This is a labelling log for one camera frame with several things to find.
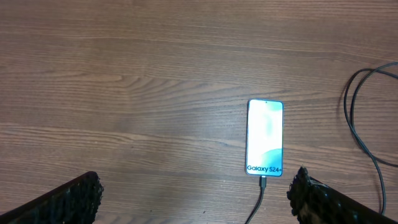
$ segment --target coiled black cable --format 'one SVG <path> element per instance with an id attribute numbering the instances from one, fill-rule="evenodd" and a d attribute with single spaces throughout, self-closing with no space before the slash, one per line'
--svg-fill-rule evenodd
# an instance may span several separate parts
<path id="1" fill-rule="evenodd" d="M 396 78 L 398 79 L 398 75 L 395 75 L 393 73 L 389 73 L 389 72 L 385 72 L 382 71 L 383 68 L 386 67 L 390 67 L 393 65 L 398 65 L 398 62 L 392 62 L 392 63 L 388 63 L 385 65 L 382 65 L 378 68 L 372 69 L 372 68 L 364 68 L 361 69 L 359 71 L 357 71 L 356 73 L 354 73 L 354 75 L 350 78 L 350 80 L 348 80 L 348 84 L 345 90 L 345 94 L 344 94 L 344 114 L 346 117 L 346 121 L 348 123 L 348 126 L 351 130 L 351 132 L 353 133 L 355 140 L 358 142 L 359 146 L 362 148 L 362 150 L 372 159 L 374 166 L 376 167 L 377 173 L 379 174 L 379 178 L 380 178 L 380 184 L 381 184 L 381 192 L 382 192 L 382 207 L 380 210 L 380 214 L 384 214 L 384 212 L 386 211 L 386 188 L 384 186 L 384 181 L 383 181 L 383 177 L 381 175 L 381 171 L 379 168 L 379 165 L 377 164 L 377 162 L 381 162 L 382 164 L 385 165 L 389 165 L 392 167 L 398 167 L 397 164 L 392 164 L 390 162 L 384 161 L 376 156 L 374 156 L 370 150 L 366 147 L 365 143 L 362 141 L 362 139 L 358 136 L 356 130 L 355 130 L 355 125 L 354 125 L 354 106 L 355 106 L 355 100 L 356 100 L 356 96 L 358 94 L 359 89 L 361 88 L 361 86 L 363 85 L 363 83 L 373 74 L 380 73 L 383 75 L 388 75 L 392 78 Z M 353 99 L 351 100 L 351 107 L 350 107 L 350 111 L 349 111 L 349 116 L 348 116 L 348 112 L 347 112 L 347 95 L 348 95 L 348 90 L 349 90 L 349 86 L 352 84 L 353 80 L 355 79 L 355 77 L 360 74 L 361 72 L 369 72 L 365 77 L 362 78 L 362 80 L 359 82 L 358 86 L 356 87 L 355 91 L 354 91 L 354 95 L 353 95 Z"/>

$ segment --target wooden table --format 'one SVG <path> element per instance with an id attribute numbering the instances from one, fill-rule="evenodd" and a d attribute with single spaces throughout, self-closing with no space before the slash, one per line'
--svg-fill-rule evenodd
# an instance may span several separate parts
<path id="1" fill-rule="evenodd" d="M 94 170 L 98 223 L 243 223 L 247 102 L 285 103 L 284 174 L 253 223 L 298 223 L 312 176 L 378 210 L 376 169 L 343 116 L 365 67 L 398 59 L 398 1 L 5 0 L 0 3 L 0 213 Z M 356 128 L 398 163 L 398 81 L 369 79 Z M 380 165 L 398 220 L 398 169 Z"/>

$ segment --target phone display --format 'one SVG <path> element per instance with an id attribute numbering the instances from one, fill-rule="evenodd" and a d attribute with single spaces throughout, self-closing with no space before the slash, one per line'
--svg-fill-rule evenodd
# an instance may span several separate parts
<path id="1" fill-rule="evenodd" d="M 283 158 L 283 111 L 280 101 L 254 99 L 248 106 L 246 172 L 280 177 Z"/>

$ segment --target lit phone screen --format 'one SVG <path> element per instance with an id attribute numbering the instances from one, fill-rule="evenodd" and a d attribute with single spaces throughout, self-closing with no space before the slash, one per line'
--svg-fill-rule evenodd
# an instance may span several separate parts
<path id="1" fill-rule="evenodd" d="M 279 101 L 250 100 L 246 172 L 252 175 L 282 175 L 283 110 Z"/>

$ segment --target wood grain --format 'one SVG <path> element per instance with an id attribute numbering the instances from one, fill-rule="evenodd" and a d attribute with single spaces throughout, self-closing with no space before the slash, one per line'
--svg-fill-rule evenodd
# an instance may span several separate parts
<path id="1" fill-rule="evenodd" d="M 0 6 L 0 213 L 89 171 L 97 223 L 242 223 L 247 102 L 285 104 L 284 175 L 253 223 L 297 223 L 301 165 L 377 210 L 377 172 L 346 125 L 355 71 L 398 58 L 398 1 L 26 1 Z M 370 150 L 397 163 L 398 82 L 356 103 Z M 398 220 L 398 170 L 380 165 Z"/>

